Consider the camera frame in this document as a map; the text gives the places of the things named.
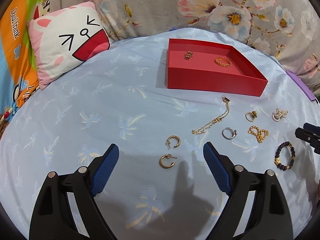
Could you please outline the small gold link charm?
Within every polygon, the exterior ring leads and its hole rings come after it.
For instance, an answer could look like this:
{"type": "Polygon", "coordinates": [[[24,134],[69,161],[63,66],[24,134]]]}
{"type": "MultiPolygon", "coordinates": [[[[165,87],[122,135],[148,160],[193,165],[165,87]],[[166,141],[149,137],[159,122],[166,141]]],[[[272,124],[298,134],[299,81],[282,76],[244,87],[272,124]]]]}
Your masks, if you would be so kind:
{"type": "Polygon", "coordinates": [[[188,51],[188,52],[185,54],[184,58],[185,58],[186,60],[189,60],[189,59],[192,57],[192,55],[193,55],[193,52],[188,51]]]}

